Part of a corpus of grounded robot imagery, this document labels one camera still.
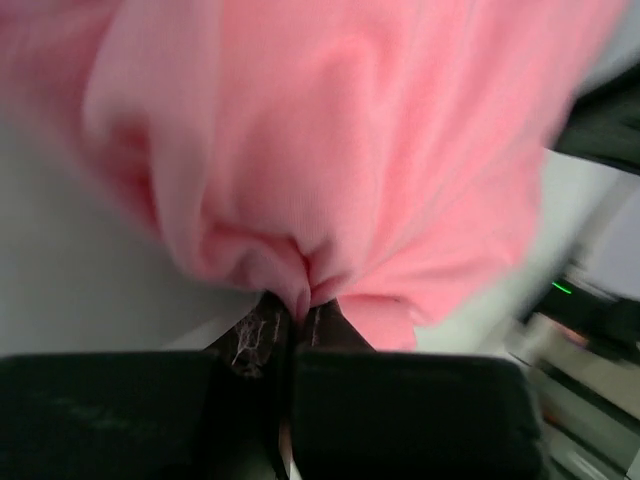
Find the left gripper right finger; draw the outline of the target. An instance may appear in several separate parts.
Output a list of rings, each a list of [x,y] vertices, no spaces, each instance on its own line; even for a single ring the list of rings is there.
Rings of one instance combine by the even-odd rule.
[[[292,366],[292,456],[305,479],[543,475],[539,409],[509,360],[379,352],[329,303],[301,324]]]

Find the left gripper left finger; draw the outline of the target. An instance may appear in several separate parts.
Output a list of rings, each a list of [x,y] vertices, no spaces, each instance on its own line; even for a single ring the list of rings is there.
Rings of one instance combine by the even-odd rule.
[[[5,479],[283,479],[278,371],[291,332],[265,295],[197,351],[1,361]]]

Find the pink t shirt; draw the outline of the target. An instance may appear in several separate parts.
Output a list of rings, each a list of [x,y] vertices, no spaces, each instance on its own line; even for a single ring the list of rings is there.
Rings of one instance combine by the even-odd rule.
[[[625,1],[5,1],[1,103],[191,276],[415,344],[526,255]]]

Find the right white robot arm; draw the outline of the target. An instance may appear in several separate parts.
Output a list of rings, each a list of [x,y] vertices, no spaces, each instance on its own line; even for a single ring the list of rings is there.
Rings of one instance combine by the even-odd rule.
[[[530,369],[554,479],[639,475],[639,69],[582,95],[559,153],[615,180],[510,353]]]

